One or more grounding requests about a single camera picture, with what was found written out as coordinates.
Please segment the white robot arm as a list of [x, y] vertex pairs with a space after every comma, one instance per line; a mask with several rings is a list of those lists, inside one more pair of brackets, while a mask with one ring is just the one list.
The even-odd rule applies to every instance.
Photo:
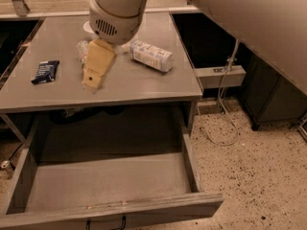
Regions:
[[[89, 0], [89, 23], [115, 45], [136, 35], [148, 0]], [[186, 0], [307, 94], [307, 0]]]

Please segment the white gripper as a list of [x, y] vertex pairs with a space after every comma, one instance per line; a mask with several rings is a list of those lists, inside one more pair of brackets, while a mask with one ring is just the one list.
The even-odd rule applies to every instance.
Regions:
[[96, 92], [101, 87], [107, 70], [116, 58], [110, 44], [123, 45], [129, 42], [136, 35], [141, 22], [140, 14], [132, 17], [113, 15], [102, 9], [95, 0], [89, 0], [89, 25], [100, 39], [89, 43], [83, 68], [85, 88]]

